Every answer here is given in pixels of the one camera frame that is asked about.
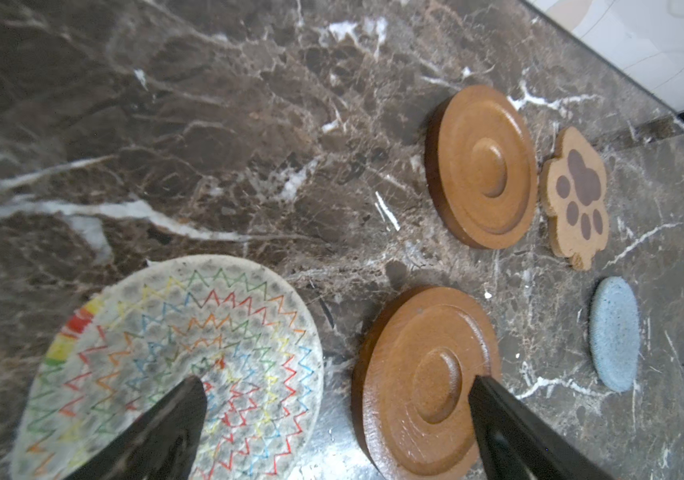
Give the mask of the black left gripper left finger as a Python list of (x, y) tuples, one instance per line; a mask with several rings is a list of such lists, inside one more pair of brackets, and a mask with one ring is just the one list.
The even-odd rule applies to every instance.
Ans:
[(70, 479), (186, 479), (207, 412), (200, 378), (188, 376)]

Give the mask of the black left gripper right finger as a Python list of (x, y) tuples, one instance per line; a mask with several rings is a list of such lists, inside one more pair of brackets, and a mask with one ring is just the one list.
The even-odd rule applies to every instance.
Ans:
[(491, 376), (476, 376), (468, 396), (489, 479), (609, 479)]

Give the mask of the brown wooden coaster near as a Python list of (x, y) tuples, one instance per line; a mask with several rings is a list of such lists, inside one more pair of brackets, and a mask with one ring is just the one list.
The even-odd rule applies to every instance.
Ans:
[(387, 479), (460, 479), (479, 459), (468, 395), (501, 377), (491, 320), (470, 295), (410, 289), (380, 313), (352, 379), (356, 437)]

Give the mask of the brown wooden coaster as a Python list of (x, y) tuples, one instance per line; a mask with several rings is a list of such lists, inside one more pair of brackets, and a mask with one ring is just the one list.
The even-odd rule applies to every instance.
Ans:
[(501, 377), (491, 320), (470, 295), (410, 289), (380, 313), (352, 379), (356, 437), (387, 479), (460, 479), (479, 459), (468, 395)]
[(435, 208), (472, 248), (505, 249), (528, 231), (537, 198), (529, 130), (501, 92), (472, 85), (429, 120), (425, 168)]

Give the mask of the white multicolour stitched coaster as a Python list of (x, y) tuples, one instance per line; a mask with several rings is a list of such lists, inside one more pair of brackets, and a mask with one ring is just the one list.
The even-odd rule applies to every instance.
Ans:
[(227, 255), (156, 263), (104, 288), (54, 336), (15, 439), (15, 479), (62, 479), (179, 382), (205, 420), (194, 479), (286, 479), (320, 412), (315, 322), (280, 275)]

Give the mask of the blue woven round coaster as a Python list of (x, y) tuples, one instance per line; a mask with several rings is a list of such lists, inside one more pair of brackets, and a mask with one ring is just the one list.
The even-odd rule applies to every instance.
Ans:
[(633, 388), (641, 347), (639, 310), (631, 286), (604, 278), (591, 301), (590, 351), (601, 382), (615, 392)]

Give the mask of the cork paw print coaster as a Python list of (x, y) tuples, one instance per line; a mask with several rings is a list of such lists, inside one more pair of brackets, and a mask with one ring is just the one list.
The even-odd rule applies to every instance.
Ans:
[(607, 172), (602, 157), (575, 127), (559, 132), (554, 156), (544, 162), (540, 200), (550, 247), (571, 267), (588, 271), (608, 243)]

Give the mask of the brown wooden coaster far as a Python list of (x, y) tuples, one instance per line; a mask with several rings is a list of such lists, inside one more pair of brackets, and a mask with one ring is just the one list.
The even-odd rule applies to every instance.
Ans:
[(429, 120), (425, 168), (435, 208), (472, 248), (505, 249), (528, 231), (537, 198), (529, 130), (501, 92), (472, 85)]

